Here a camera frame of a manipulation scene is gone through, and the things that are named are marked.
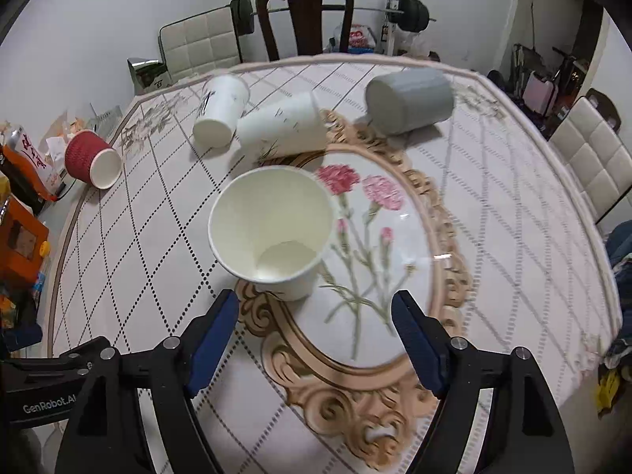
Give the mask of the red white plastic bag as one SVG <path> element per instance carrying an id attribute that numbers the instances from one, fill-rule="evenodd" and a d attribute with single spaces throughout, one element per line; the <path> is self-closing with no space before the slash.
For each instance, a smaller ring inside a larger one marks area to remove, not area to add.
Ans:
<path id="1" fill-rule="evenodd" d="M 348 53 L 362 55 L 372 53 L 376 48 L 373 31 L 365 24 L 352 24 L 349 31 Z"/>

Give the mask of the red ribbed paper cup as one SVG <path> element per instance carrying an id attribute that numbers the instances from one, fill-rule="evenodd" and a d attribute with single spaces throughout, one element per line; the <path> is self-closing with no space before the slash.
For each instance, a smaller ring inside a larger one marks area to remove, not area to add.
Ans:
<path id="1" fill-rule="evenodd" d="M 64 152 L 64 167 L 76 180 L 98 190 L 109 190 L 120 178 L 123 160 L 103 138 L 92 131 L 80 131 Z"/>

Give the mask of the orange box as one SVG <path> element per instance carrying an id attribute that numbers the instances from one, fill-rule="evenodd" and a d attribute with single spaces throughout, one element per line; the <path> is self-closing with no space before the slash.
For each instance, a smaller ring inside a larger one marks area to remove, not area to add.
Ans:
<path id="1" fill-rule="evenodd" d="M 49 229 L 13 195 L 1 207 L 1 281 L 11 289 L 30 289 L 49 254 Z"/>

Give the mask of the white paper cup upper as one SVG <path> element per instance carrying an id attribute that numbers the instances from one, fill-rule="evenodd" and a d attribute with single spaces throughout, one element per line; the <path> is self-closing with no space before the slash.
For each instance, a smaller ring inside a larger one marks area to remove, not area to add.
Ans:
<path id="1" fill-rule="evenodd" d="M 193 127 L 193 136 L 199 146 L 228 146 L 249 99 L 250 89 L 242 78 L 223 74 L 210 79 Z"/>

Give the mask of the white paper cup with calligraphy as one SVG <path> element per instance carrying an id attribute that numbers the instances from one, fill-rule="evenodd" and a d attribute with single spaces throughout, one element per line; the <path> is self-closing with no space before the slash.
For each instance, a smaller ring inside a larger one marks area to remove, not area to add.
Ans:
<path id="1" fill-rule="evenodd" d="M 228 273 L 292 302 L 313 292 L 336 221 L 331 194 L 316 175 L 262 167 L 239 175 L 216 198 L 208 241 Z"/>

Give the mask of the grey ribbed cup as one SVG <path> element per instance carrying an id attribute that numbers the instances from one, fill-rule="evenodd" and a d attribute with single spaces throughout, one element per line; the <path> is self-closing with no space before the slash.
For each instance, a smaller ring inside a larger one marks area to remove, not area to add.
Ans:
<path id="1" fill-rule="evenodd" d="M 387 136 L 446 121 L 455 105 L 450 81 L 433 68 L 376 76 L 365 88 L 365 101 L 372 124 Z"/>

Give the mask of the orange white snack bag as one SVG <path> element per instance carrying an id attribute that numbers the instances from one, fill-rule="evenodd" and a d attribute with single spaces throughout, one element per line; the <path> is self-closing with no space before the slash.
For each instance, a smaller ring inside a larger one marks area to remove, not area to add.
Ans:
<path id="1" fill-rule="evenodd" d="M 47 201 L 58 200 L 62 181 L 56 169 L 33 146 L 28 134 L 20 126 L 9 126 L 2 132 L 2 152 L 29 182 L 35 193 Z"/>

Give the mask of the cream padded chair left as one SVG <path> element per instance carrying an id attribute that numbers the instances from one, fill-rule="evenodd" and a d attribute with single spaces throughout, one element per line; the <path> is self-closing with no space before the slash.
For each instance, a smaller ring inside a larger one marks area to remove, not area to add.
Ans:
<path id="1" fill-rule="evenodd" d="M 229 6 L 166 24 L 158 32 L 158 47 L 174 83 L 242 62 Z"/>

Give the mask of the cream padded chair right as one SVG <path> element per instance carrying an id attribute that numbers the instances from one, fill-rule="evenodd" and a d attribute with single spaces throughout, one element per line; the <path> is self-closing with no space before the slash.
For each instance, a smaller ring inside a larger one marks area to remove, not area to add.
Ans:
<path id="1" fill-rule="evenodd" d="M 548 144 L 570 173 L 595 223 L 631 189 L 631 153 L 585 96 L 574 103 Z"/>

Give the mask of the pink suitcase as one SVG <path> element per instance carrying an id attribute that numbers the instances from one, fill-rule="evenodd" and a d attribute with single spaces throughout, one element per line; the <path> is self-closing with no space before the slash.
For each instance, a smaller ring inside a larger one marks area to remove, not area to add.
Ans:
<path id="1" fill-rule="evenodd" d="M 541 79 L 535 72 L 531 72 L 523 92 L 525 105 L 534 113 L 546 116 L 554 104 L 558 87 L 550 79 Z"/>

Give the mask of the floral diamond-pattern tablecloth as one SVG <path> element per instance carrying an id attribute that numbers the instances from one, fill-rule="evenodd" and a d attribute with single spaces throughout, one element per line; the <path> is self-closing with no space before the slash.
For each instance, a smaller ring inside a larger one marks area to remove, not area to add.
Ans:
<path id="1" fill-rule="evenodd" d="M 150 349 L 235 289 L 235 332 L 194 401 L 228 473 L 406 470 L 436 400 L 390 327 L 397 290 L 480 349 L 529 349 L 564 403 L 622 320 L 593 216 L 537 130 L 479 74 L 445 68 L 451 117 L 379 138 L 362 123 L 364 89 L 407 68 L 325 56 L 237 69 L 248 110 L 310 93 L 330 127 L 325 152 L 292 159 L 331 190 L 337 229 L 314 291 L 290 304 L 232 276 L 210 248 L 212 205 L 255 162 L 237 146 L 196 145 L 208 78 L 133 102 L 111 136 L 121 177 L 86 188 L 65 214 L 49 354 L 96 336 Z"/>

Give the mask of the silver gift box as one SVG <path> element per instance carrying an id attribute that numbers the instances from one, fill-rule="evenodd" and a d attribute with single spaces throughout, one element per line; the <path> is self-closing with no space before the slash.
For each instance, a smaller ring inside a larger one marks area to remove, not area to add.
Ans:
<path id="1" fill-rule="evenodd" d="M 167 66 L 158 59 L 128 58 L 134 93 L 143 95 L 171 85 Z"/>

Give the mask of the blue denim clothing pile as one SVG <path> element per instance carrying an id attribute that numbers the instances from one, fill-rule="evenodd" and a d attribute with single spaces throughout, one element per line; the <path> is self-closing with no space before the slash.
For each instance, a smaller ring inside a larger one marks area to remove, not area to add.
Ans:
<path id="1" fill-rule="evenodd" d="M 615 277 L 623 324 L 605 355 L 607 369 L 616 369 L 631 353 L 631 222 L 619 224 L 606 240 L 606 252 Z"/>

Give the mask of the dark wooden chair by door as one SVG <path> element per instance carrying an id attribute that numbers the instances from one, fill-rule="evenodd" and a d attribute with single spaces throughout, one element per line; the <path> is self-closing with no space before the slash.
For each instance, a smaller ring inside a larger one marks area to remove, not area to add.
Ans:
<path id="1" fill-rule="evenodd" d="M 597 109 L 600 116 L 618 134 L 621 126 L 621 118 L 613 101 L 603 92 L 590 88 L 586 93 L 590 104 Z"/>

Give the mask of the cream padded chair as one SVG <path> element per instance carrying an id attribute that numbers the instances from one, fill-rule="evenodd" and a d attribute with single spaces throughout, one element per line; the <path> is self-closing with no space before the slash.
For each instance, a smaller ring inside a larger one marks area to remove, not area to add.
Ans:
<path id="1" fill-rule="evenodd" d="M 585 96 L 574 103 L 548 144 L 570 173 L 595 223 L 631 189 L 631 153 Z"/>
<path id="2" fill-rule="evenodd" d="M 174 83 L 242 62 L 229 6 L 166 24 L 158 32 L 158 47 Z"/>

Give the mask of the white paper cup centre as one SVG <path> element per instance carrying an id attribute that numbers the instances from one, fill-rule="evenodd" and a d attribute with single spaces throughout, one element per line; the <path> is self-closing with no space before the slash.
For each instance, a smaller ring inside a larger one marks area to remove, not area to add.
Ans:
<path id="1" fill-rule="evenodd" d="M 236 134 L 241 149 L 259 163 L 321 151 L 328 143 L 327 127 L 312 92 L 253 110 L 238 121 Z"/>

